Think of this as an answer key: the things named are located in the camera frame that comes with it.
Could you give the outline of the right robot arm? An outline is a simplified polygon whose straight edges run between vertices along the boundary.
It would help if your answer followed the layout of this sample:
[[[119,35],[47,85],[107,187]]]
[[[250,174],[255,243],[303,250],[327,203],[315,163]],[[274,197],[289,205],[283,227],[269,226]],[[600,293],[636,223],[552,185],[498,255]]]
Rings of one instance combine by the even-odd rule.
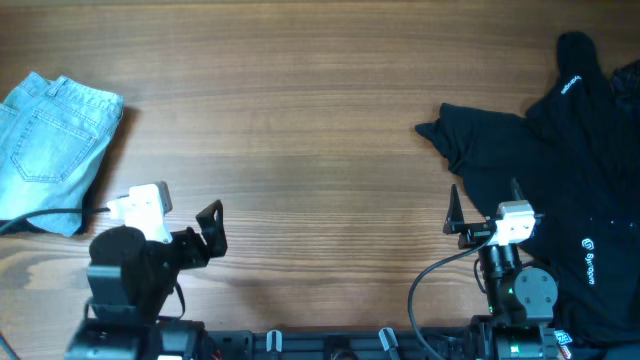
[[[457,187],[450,192],[443,232],[458,248],[477,256],[475,271],[489,313],[475,315],[463,331],[463,359],[553,359],[553,308],[558,286],[544,266],[520,259],[518,245],[533,235],[541,216],[511,184],[514,199],[498,205],[483,222],[464,219]]]

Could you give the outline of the light blue denim shorts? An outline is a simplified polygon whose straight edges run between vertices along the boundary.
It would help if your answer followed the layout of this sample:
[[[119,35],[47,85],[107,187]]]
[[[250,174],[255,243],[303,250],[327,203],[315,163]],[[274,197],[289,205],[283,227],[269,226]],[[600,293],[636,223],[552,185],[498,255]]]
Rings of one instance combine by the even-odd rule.
[[[1,103],[1,195],[82,197],[123,112],[118,94],[30,73]]]

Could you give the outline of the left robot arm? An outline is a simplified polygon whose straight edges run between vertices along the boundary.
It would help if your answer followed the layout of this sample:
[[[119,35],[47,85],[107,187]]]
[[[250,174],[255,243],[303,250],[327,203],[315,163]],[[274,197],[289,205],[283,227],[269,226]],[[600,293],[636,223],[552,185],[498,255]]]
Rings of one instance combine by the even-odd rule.
[[[176,294],[180,272],[204,268],[227,251],[223,205],[214,201],[196,215],[201,231],[188,227],[168,243],[151,241],[134,227],[119,226],[91,243],[87,270],[92,297],[65,351],[66,359],[220,359],[222,352],[201,321],[163,316]]]

